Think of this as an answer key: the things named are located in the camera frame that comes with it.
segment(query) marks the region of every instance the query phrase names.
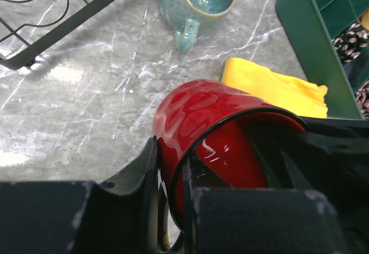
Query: yellow cloth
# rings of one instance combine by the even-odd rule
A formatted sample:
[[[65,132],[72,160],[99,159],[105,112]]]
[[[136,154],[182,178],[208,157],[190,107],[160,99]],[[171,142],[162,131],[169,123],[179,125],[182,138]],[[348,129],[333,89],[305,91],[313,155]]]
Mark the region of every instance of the yellow cloth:
[[[327,118],[324,96],[328,88],[325,85],[317,86],[296,77],[277,74],[242,58],[227,59],[221,81],[298,116]]]

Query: blue ceramic mug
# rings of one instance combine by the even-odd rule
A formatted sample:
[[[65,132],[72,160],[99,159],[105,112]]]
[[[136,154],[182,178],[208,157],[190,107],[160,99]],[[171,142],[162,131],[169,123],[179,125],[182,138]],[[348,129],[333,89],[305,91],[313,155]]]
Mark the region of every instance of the blue ceramic mug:
[[[213,29],[236,0],[159,0],[161,15],[175,31],[175,49],[186,54],[197,35]]]

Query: marble countertop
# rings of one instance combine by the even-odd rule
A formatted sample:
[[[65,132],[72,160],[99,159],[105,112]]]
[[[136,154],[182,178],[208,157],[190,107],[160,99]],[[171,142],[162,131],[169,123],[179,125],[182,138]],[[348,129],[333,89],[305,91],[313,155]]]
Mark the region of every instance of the marble countertop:
[[[238,0],[219,28],[184,56],[172,50],[174,32],[157,0],[116,0],[42,53],[31,70],[0,66],[0,180],[106,179],[140,152],[165,95],[193,79],[219,80],[230,56],[304,78],[275,1]],[[14,28],[44,24],[65,5],[0,1],[0,16]],[[69,15],[84,3],[70,5]],[[20,34],[33,42],[48,30]],[[0,26],[0,37],[5,32]],[[10,38],[0,43],[0,54],[22,48]]]

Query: green storage box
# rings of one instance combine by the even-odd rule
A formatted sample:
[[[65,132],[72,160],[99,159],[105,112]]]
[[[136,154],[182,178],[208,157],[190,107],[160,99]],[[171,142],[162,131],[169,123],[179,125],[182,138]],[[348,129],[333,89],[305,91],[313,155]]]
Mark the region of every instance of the green storage box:
[[[328,116],[362,119],[332,38],[339,35],[369,8],[369,0],[277,0],[276,12],[308,80],[326,85]]]

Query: teal mug handle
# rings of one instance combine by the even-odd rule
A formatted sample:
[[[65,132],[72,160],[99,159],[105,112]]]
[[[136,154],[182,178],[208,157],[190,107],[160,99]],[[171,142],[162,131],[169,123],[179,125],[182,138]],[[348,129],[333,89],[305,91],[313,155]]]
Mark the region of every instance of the teal mug handle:
[[[175,33],[175,49],[183,54],[188,53],[196,41],[199,26],[198,21],[187,18],[184,31]]]

